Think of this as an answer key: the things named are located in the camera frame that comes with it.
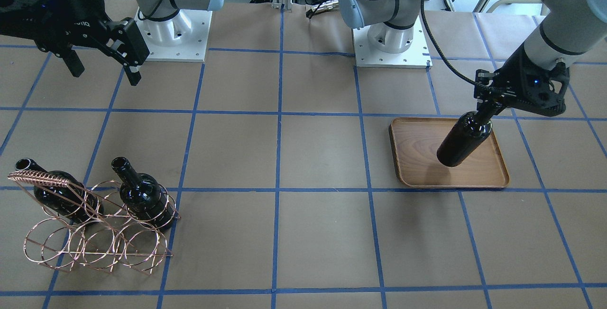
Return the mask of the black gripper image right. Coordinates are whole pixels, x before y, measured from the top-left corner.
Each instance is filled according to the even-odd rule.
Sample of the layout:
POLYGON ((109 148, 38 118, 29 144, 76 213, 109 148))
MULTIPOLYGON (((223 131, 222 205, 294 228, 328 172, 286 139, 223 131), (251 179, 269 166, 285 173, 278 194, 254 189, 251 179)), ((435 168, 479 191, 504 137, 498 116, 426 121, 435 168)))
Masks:
POLYGON ((537 66, 523 45, 494 73, 477 69, 475 81, 477 122, 490 122, 504 108, 547 117, 561 115, 567 108, 564 95, 570 84, 570 69, 564 62, 557 62, 550 71, 537 66))

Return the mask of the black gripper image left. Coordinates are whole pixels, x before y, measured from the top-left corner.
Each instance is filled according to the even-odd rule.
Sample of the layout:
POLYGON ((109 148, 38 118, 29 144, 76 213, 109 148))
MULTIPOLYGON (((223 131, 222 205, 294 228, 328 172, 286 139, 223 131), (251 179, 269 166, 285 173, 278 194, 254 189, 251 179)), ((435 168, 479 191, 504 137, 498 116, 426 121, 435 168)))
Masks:
POLYGON ((132 18, 112 20, 104 0, 1 0, 1 34, 35 42, 62 58, 72 76, 85 71, 74 46, 96 48, 119 62, 131 86, 141 81, 149 49, 132 18))

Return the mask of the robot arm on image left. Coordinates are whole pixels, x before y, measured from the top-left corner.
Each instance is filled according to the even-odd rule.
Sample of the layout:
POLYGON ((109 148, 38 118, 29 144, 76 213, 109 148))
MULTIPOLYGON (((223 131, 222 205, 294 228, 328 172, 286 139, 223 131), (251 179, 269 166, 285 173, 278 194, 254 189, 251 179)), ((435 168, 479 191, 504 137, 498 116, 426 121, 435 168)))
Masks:
MULTIPOLYGON (((184 10, 217 11, 224 0, 136 0, 139 20, 158 44, 179 43, 190 35, 184 10)), ((1 34, 34 41, 41 52, 61 58, 74 77, 84 72, 74 46, 96 48, 119 62, 130 84, 150 51, 133 18, 112 20, 104 0, 1 0, 1 34)))

